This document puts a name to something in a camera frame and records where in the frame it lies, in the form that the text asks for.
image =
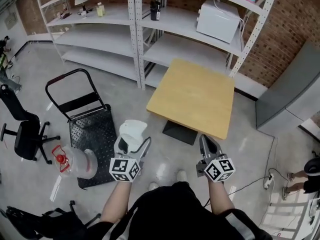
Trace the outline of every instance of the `trolley handle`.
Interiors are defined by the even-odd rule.
[[[106,105],[103,103],[103,101],[102,101],[102,99],[101,99],[101,97],[100,97],[100,95],[99,95],[99,93],[98,93],[98,91],[97,91],[97,89],[96,89],[96,87],[95,87],[92,79],[91,79],[91,76],[90,76],[89,72],[86,71],[86,70],[83,69],[83,68],[77,68],[77,69],[72,70],[72,71],[70,71],[70,72],[68,72],[68,73],[65,73],[65,74],[62,74],[62,75],[57,76],[56,78],[48,81],[48,82],[46,83],[46,85],[45,85],[45,92],[46,92],[46,94],[48,95],[49,99],[50,99],[50,100],[52,101],[52,103],[63,113],[63,115],[64,115],[69,121],[71,121],[70,117],[69,117],[64,111],[62,111],[61,106],[59,106],[59,105],[56,103],[56,101],[52,98],[51,94],[50,94],[49,91],[48,91],[48,87],[49,87],[50,85],[52,85],[52,84],[54,84],[54,83],[56,83],[56,82],[64,79],[65,77],[70,76],[70,75],[76,73],[76,72],[83,72],[83,73],[86,74],[86,76],[87,76],[87,78],[88,78],[88,80],[89,80],[89,83],[90,83],[90,85],[91,85],[91,87],[92,87],[92,89],[93,89],[93,92],[94,92],[95,95],[97,96],[97,100],[101,103],[102,107],[103,107],[105,110],[107,109]]]

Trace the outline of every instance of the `red grip on handle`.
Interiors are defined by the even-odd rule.
[[[59,75],[59,76],[57,76],[56,78],[50,80],[50,81],[47,83],[47,85],[48,85],[48,86],[49,86],[49,85],[52,85],[53,83],[58,82],[58,81],[60,81],[61,79],[64,79],[64,78],[65,78],[65,75],[64,75],[64,74]]]

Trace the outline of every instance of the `electrical plug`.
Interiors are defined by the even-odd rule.
[[[275,180],[275,176],[272,173],[270,173],[270,177],[268,177],[268,179],[263,184],[263,188],[267,190],[270,187],[272,181],[274,180]]]

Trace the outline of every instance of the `square table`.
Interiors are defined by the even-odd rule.
[[[168,119],[163,133],[193,145],[198,132],[226,139],[235,81],[183,59],[173,59],[146,106]]]

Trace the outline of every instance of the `black and white marker cube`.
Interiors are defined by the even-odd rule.
[[[133,158],[111,158],[109,173],[117,182],[133,182],[141,168]]]
[[[226,181],[235,171],[236,168],[230,158],[214,159],[204,170],[205,174],[213,182]]]

